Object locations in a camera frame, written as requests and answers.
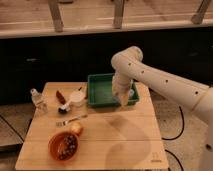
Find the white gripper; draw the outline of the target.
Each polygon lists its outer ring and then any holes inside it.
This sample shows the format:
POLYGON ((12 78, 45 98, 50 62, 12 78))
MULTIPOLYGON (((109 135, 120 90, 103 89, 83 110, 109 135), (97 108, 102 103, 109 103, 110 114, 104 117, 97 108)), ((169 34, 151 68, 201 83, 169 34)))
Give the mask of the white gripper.
POLYGON ((112 94, 119 96, 119 101, 122 106, 128 104, 131 86, 132 80, 130 78, 120 74, 114 74, 112 78, 112 94))

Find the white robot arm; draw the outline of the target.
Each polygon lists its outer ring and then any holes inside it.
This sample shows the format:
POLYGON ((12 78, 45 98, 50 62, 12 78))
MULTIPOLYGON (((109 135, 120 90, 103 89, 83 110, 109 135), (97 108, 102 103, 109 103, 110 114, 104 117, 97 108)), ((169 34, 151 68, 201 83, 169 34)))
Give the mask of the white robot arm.
POLYGON ((113 55, 112 94, 126 106, 132 82, 137 80, 196 114, 208 125, 199 171, 213 171, 213 87, 155 69, 142 59, 143 52, 137 46, 113 55))

